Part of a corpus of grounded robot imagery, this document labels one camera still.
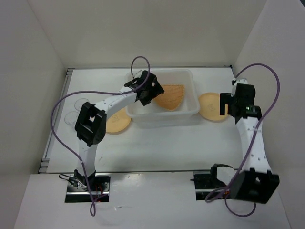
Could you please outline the yellow plate with bear print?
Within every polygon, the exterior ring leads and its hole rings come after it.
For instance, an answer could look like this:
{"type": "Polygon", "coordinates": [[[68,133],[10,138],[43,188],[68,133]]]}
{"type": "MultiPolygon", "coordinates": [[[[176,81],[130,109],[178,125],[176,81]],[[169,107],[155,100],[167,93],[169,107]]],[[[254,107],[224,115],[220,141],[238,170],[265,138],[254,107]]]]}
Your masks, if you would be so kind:
{"type": "Polygon", "coordinates": [[[227,105],[225,105],[225,115],[220,115],[220,94],[207,92],[199,96],[199,114],[212,122],[222,122],[229,117],[227,105]]]}

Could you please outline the woven bamboo triangular tray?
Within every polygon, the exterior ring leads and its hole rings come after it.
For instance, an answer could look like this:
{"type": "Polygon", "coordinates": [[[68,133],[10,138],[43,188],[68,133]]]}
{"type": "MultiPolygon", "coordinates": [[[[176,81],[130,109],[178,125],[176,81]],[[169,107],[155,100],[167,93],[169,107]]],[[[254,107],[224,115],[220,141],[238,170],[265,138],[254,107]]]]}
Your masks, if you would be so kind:
{"type": "Polygon", "coordinates": [[[175,111],[184,100],[185,86],[183,84],[162,84],[164,93],[153,99],[156,104],[167,111],[175,111]]]}

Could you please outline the translucent white plastic bin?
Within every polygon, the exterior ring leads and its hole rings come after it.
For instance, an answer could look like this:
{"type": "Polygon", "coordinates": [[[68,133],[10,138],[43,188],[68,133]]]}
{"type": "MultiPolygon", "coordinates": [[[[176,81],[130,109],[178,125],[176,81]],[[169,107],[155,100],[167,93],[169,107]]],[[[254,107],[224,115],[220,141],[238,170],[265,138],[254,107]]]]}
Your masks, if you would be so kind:
{"type": "Polygon", "coordinates": [[[126,114],[142,128],[187,125],[200,110],[193,74],[187,69],[153,70],[164,93],[143,106],[135,102],[126,114]]]}

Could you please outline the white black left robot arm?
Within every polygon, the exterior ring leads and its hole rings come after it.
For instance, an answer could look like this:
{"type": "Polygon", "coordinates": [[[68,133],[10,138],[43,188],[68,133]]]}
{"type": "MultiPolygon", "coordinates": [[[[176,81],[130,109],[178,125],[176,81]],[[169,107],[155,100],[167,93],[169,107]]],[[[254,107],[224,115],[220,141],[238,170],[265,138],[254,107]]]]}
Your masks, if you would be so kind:
{"type": "Polygon", "coordinates": [[[146,106],[163,93],[164,89],[157,81],[157,76],[148,71],[142,71],[140,77],[125,83],[114,95],[95,104],[86,102],[82,105],[75,124],[79,143],[78,156],[81,161],[74,170],[74,176],[78,180],[79,187],[88,191],[95,185],[96,151],[98,144],[105,137],[108,119],[137,101],[146,106]]]}

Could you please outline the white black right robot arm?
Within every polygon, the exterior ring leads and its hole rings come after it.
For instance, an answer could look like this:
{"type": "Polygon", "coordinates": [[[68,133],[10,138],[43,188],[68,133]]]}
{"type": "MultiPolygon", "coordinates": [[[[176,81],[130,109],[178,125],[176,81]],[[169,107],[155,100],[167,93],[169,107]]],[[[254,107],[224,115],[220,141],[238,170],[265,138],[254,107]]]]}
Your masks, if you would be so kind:
{"type": "Polygon", "coordinates": [[[279,176],[272,173],[266,158],[263,115],[254,99],[255,88],[246,80],[234,81],[231,93],[220,94],[220,115],[234,118],[244,157],[224,190],[232,199],[266,204],[279,185],[279,176]]]}

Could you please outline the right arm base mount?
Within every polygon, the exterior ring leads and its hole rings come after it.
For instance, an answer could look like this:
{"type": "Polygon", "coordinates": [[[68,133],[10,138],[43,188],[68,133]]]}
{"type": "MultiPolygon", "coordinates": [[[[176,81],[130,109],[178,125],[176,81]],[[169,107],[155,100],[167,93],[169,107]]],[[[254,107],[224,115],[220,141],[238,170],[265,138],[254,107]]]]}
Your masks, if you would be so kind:
{"type": "Polygon", "coordinates": [[[225,187],[225,183],[216,179],[210,171],[195,171],[191,181],[194,182],[197,201],[205,200],[206,196],[214,189],[225,187]]]}

